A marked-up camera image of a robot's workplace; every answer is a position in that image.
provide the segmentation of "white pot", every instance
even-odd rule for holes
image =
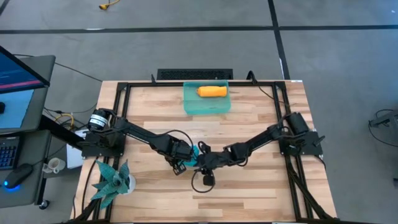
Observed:
[[[122,195],[131,194],[131,192],[136,188],[136,179],[131,174],[129,174],[129,178],[130,178],[129,190],[127,191],[127,193],[124,193]]]

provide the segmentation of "keyboard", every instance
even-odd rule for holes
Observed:
[[[15,169],[21,143],[19,136],[0,138],[0,170]]]
[[[157,80],[232,80],[232,69],[158,69]]]

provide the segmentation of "white paper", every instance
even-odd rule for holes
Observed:
[[[86,138],[86,133],[85,131],[88,131],[87,129],[76,131],[75,134],[79,135],[82,138]],[[67,144],[67,164],[68,164],[68,169],[80,167],[83,165],[83,159],[81,157],[81,150],[72,147],[71,145]]]

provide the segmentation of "desk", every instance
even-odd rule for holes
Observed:
[[[311,112],[302,82],[286,81],[292,111],[303,114],[313,128]],[[103,82],[98,108],[112,108],[117,82]],[[270,87],[262,87],[272,95]],[[277,122],[274,101],[256,86],[231,86],[232,107],[228,114],[188,116],[182,105],[182,87],[134,87],[131,89],[127,119],[155,133],[170,129],[185,131],[194,144],[204,141],[213,151],[246,141]],[[123,104],[123,93],[119,112]],[[193,169],[175,176],[164,158],[135,139],[127,138],[120,163],[129,160],[131,174],[137,179],[136,190],[119,195],[113,202],[111,222],[269,222],[294,221],[284,157],[279,145],[272,142],[249,158],[246,167],[224,167],[214,171],[215,188],[206,194],[190,186]],[[331,216],[336,216],[323,165],[313,156],[302,156],[309,191]],[[93,159],[82,167],[76,192],[76,215],[81,213],[83,189]],[[99,181],[95,166],[89,184]],[[195,185],[200,190],[201,179]],[[88,187],[85,206],[96,189]],[[300,208],[305,206],[298,192]]]
[[[51,140],[50,131],[23,133],[21,134],[21,137],[23,138],[23,141],[18,165],[24,163],[35,164],[47,156]],[[39,193],[38,189],[40,188],[40,184],[42,184],[42,167],[43,162],[39,162],[33,166],[31,175],[29,175],[28,178],[23,181],[19,189],[15,191],[10,192],[4,187],[1,187],[0,208],[32,204],[37,199]],[[3,183],[4,179],[10,172],[11,170],[2,170],[0,172],[1,183]]]
[[[55,57],[53,55],[22,58],[27,66],[35,70],[43,78],[50,81]],[[30,100],[26,115],[20,128],[0,129],[0,134],[18,133],[22,136],[22,151],[18,165],[23,163],[33,164],[46,159],[49,152],[52,134],[69,144],[75,145],[83,139],[56,122],[42,115],[48,88],[35,89]],[[44,162],[36,164],[33,172],[21,184],[18,191],[9,192],[4,187],[0,188],[0,208],[28,205],[35,202],[41,204],[45,189],[46,177],[42,173]],[[11,170],[0,171],[0,183],[4,181]]]

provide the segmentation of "translucent container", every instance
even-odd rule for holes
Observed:
[[[226,86],[225,97],[200,97],[197,89],[201,86]],[[227,80],[185,82],[183,85],[184,110],[189,115],[227,113],[231,109],[231,98]]]

